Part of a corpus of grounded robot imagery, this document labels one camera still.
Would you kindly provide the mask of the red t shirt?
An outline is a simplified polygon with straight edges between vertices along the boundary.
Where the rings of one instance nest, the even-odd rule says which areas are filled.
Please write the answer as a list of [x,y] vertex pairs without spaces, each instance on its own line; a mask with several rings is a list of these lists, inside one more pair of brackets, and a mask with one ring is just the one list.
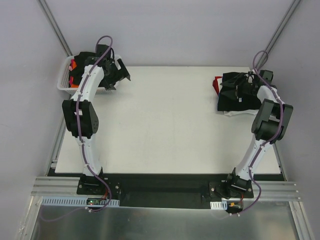
[[213,87],[215,93],[217,94],[217,96],[219,96],[220,91],[222,89],[222,80],[223,80],[222,76],[215,76],[214,80],[212,82],[212,87]]

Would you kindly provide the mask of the white plastic laundry basket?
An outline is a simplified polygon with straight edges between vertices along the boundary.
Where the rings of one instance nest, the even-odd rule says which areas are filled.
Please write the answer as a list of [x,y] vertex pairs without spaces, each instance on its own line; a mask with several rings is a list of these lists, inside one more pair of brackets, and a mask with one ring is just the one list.
[[[59,73],[58,73],[58,77],[57,77],[57,89],[60,91],[64,91],[66,93],[68,93],[69,95],[73,96],[75,94],[75,92],[77,91],[77,88],[71,88],[69,87],[69,80],[70,80],[70,76],[69,76],[69,66],[72,62],[72,60],[74,59],[74,55],[72,56],[68,56],[62,63],[60,69],[59,69]],[[96,90],[97,94],[108,94],[111,93],[112,91],[115,91],[117,86],[119,85],[119,82],[117,82],[114,87],[115,89],[105,89],[104,87],[98,87]]]

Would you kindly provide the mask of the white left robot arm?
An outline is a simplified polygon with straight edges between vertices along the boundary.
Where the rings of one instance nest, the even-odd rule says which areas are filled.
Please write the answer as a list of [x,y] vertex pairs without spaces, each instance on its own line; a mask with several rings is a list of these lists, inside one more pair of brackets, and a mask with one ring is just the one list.
[[113,91],[118,82],[129,80],[131,75],[121,57],[105,44],[97,44],[94,54],[89,54],[82,63],[76,64],[83,70],[81,80],[74,95],[62,102],[62,110],[66,128],[78,144],[83,163],[77,193],[108,195],[110,191],[103,180],[96,141],[99,118],[92,101],[99,87]]

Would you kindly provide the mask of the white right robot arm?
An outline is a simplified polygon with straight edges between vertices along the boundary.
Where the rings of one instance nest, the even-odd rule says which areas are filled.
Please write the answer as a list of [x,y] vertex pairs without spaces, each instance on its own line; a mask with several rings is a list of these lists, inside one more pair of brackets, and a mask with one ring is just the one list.
[[288,128],[294,107],[286,104],[272,85],[273,72],[260,70],[251,83],[253,94],[260,100],[260,108],[251,126],[250,145],[241,162],[228,175],[225,193],[232,198],[249,192],[254,183],[254,173],[266,151],[282,140]]

